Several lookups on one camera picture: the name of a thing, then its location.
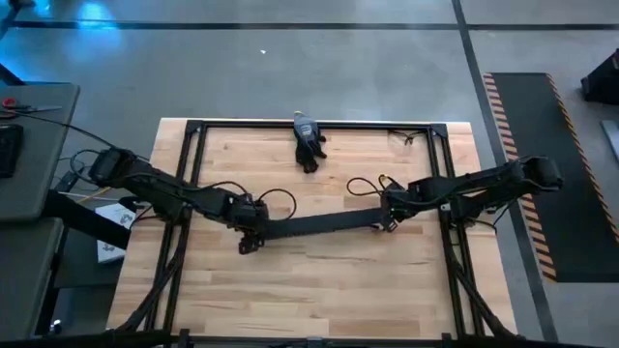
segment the scissors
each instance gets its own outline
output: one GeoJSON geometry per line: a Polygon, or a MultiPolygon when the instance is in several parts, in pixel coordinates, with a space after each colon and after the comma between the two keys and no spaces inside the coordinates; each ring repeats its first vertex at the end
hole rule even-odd
{"type": "Polygon", "coordinates": [[[20,113],[33,113],[41,111],[59,110],[62,106],[59,105],[39,105],[33,106],[28,104],[22,104],[15,98],[5,98],[2,100],[2,107],[4,110],[0,110],[0,119],[12,119],[19,116],[20,113]]]}

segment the desk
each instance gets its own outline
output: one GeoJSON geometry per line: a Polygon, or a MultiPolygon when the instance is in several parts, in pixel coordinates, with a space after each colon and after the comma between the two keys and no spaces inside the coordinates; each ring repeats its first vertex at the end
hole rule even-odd
{"type": "Polygon", "coordinates": [[[0,340],[25,339],[37,325],[62,221],[5,223],[1,229],[0,340]]]}
{"type": "MultiPolygon", "coordinates": [[[[176,171],[186,122],[161,120],[153,165],[176,171]]],[[[470,125],[449,124],[448,130],[456,173],[479,170],[470,125]]],[[[296,216],[302,217],[376,207],[375,196],[346,193],[346,182],[355,176],[375,182],[384,173],[408,183],[431,175],[424,139],[407,147],[384,130],[323,134],[329,157],[316,173],[306,175],[295,163],[291,130],[209,128],[199,184],[232,180],[256,194],[288,189],[298,200],[296,216]]],[[[290,211],[285,196],[273,194],[265,200],[272,218],[290,211]]],[[[162,222],[155,220],[133,228],[108,318],[110,328],[122,324],[150,289],[162,231],[162,222]]],[[[478,225],[468,229],[468,237],[478,288],[506,327],[515,331],[494,233],[478,225]]],[[[436,211],[402,223],[393,234],[360,228],[283,239],[245,256],[238,254],[239,238],[225,226],[193,215],[173,331],[371,338],[437,338],[454,331],[436,211]]],[[[165,301],[166,293],[156,328],[162,325],[165,301]]],[[[466,310],[467,305],[470,328],[466,310]]]]}
{"type": "MultiPolygon", "coordinates": [[[[72,84],[14,86],[0,89],[0,100],[15,97],[32,105],[60,105],[62,109],[33,116],[68,124],[73,118],[79,87],[72,84]]],[[[41,215],[67,128],[40,120],[16,117],[0,124],[23,127],[21,153],[10,179],[0,180],[0,221],[33,220],[41,215]]]]}
{"type": "MultiPolygon", "coordinates": [[[[23,103],[62,106],[60,110],[35,113],[62,123],[71,121],[78,94],[79,87],[72,84],[0,88],[0,99],[15,97],[23,103]]],[[[41,214],[67,129],[23,117],[0,123],[24,127],[15,174],[0,180],[0,340],[23,339],[37,324],[63,228],[57,218],[30,220],[41,214]]]]}

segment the white paper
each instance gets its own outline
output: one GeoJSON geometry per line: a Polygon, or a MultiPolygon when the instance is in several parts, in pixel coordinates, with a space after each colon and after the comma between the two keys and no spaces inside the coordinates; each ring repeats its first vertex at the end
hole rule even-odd
{"type": "MultiPolygon", "coordinates": [[[[118,203],[96,208],[95,213],[124,226],[127,228],[128,234],[130,233],[129,228],[132,226],[133,220],[135,219],[134,212],[118,203]]],[[[99,263],[111,262],[123,257],[125,257],[125,251],[121,248],[111,246],[102,241],[97,241],[97,258],[99,263]]]]}

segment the gray desk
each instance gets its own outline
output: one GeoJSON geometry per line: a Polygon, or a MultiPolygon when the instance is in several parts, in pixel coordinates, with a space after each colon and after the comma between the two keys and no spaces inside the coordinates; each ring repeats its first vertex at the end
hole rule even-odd
{"type": "MultiPolygon", "coordinates": [[[[13,86],[0,88],[0,100],[15,97],[33,105],[60,105],[60,110],[36,112],[33,116],[68,124],[74,114],[79,87],[72,84],[13,86]]],[[[17,117],[0,124],[24,127],[23,146],[15,174],[0,180],[0,222],[34,220],[43,210],[67,128],[17,117]]]]}
{"type": "MultiPolygon", "coordinates": [[[[71,121],[78,94],[71,84],[0,87],[0,99],[61,105],[34,114],[61,123],[71,121]]],[[[14,176],[0,179],[0,340],[29,337],[39,317],[63,224],[58,218],[35,219],[67,135],[66,127],[24,117],[0,121],[6,123],[22,125],[24,137],[14,176]],[[7,222],[18,220],[24,222],[7,222]]]]}
{"type": "Polygon", "coordinates": [[[0,226],[0,341],[35,330],[62,228],[58,218],[0,226]]]}

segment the black floor line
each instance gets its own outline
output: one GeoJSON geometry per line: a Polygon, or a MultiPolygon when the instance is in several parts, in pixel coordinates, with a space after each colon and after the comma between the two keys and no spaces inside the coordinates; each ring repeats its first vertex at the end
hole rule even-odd
{"type": "Polygon", "coordinates": [[[19,12],[19,8],[17,9],[11,8],[7,16],[4,19],[2,19],[2,22],[0,23],[0,40],[4,38],[4,35],[7,34],[7,31],[9,31],[9,28],[13,26],[13,22],[15,21],[15,18],[17,17],[18,12],[19,12]]]}
{"type": "MultiPolygon", "coordinates": [[[[471,72],[477,100],[486,125],[490,147],[492,148],[492,153],[494,154],[496,163],[500,165],[503,164],[506,159],[503,154],[498,132],[496,131],[496,127],[494,125],[494,117],[492,116],[490,104],[486,97],[486,88],[484,87],[480,67],[477,63],[477,58],[475,57],[475,50],[473,48],[473,43],[471,42],[470,33],[467,29],[462,5],[460,0],[452,0],[452,4],[454,6],[454,13],[456,14],[459,33],[462,38],[464,55],[466,56],[466,62],[468,64],[469,71],[471,72]]],[[[512,209],[510,214],[512,216],[512,221],[514,222],[514,230],[516,232],[518,248],[520,250],[520,256],[522,257],[522,263],[524,264],[524,271],[526,272],[527,280],[529,282],[531,295],[533,296],[533,303],[535,305],[540,327],[542,329],[542,335],[545,341],[558,342],[558,335],[550,313],[548,299],[545,295],[544,285],[542,284],[542,278],[540,277],[540,273],[538,271],[535,256],[533,255],[531,242],[529,241],[526,229],[524,229],[522,216],[520,212],[516,212],[516,209],[512,209]]]]}
{"type": "MultiPolygon", "coordinates": [[[[11,20],[4,31],[14,28],[44,29],[133,29],[133,30],[459,30],[456,23],[184,23],[115,20],[11,20]]],[[[463,24],[468,30],[494,31],[600,31],[619,30],[619,24],[463,24]]]]}
{"type": "Polygon", "coordinates": [[[457,30],[457,24],[433,23],[166,23],[108,20],[23,21],[15,28],[136,30],[457,30]]]}
{"type": "Polygon", "coordinates": [[[564,31],[619,30],[619,24],[467,24],[468,30],[564,31]]]}

